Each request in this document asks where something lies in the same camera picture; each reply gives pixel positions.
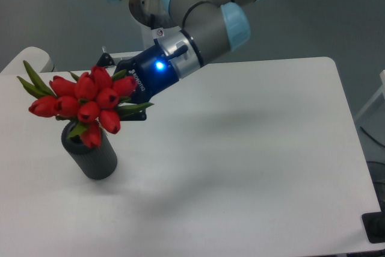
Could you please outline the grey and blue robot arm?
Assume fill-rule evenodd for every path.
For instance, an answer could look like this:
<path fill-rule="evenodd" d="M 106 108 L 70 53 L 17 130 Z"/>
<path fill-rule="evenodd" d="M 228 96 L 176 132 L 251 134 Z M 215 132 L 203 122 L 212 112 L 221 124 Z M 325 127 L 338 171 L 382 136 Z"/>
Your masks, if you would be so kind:
<path fill-rule="evenodd" d="M 251 34 L 242 6 L 258 0 L 154 0 L 159 10 L 150 10 L 149 27 L 160 27 L 167 19 L 179 31 L 155 37 L 139 54 L 103 54 L 117 73 L 133 77 L 137 87 L 117 111 L 123 121 L 144 120 L 146 103 L 156 94 L 177 83 L 223 54 L 245 43 Z"/>

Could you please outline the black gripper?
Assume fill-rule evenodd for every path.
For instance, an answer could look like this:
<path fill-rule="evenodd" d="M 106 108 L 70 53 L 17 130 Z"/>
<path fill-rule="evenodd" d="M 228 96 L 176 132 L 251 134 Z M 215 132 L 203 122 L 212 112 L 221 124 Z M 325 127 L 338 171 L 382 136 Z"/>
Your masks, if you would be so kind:
<path fill-rule="evenodd" d="M 98 67 L 115 67 L 116 62 L 109 53 L 103 53 L 98 59 Z M 131 102 L 148 102 L 154 95 L 169 88 L 179 81 L 179 77 L 167 60 L 160 45 L 153 45 L 128 60 L 121 60 L 114 73 L 126 70 L 127 76 L 133 76 L 137 87 L 131 95 Z M 146 120 L 145 110 L 120 116 L 120 120 Z"/>

